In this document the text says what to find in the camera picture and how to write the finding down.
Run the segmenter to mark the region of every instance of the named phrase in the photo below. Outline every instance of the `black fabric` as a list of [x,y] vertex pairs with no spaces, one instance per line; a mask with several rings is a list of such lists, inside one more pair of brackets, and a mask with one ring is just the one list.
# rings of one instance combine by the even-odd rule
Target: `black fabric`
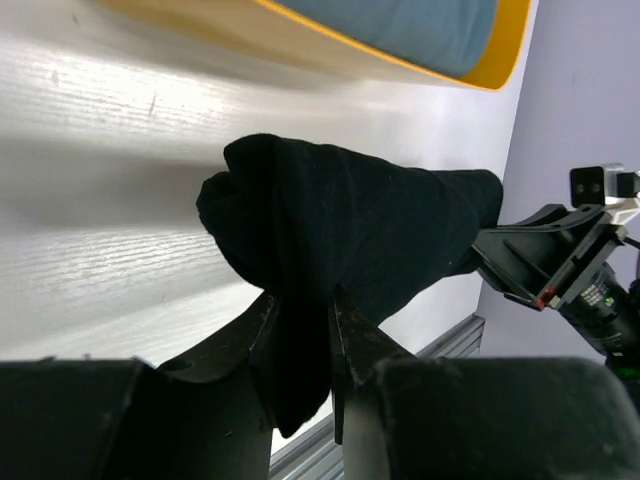
[[[340,283],[376,325],[441,278],[473,271],[470,246],[481,227],[496,225],[502,203],[502,185],[488,171],[403,168],[273,135],[237,140],[224,157],[229,171],[204,183],[197,206],[236,272],[315,312]],[[326,316],[299,321],[326,324]],[[317,325],[307,330],[316,334],[295,341],[328,361],[325,336]],[[317,396],[319,406],[326,393]]]

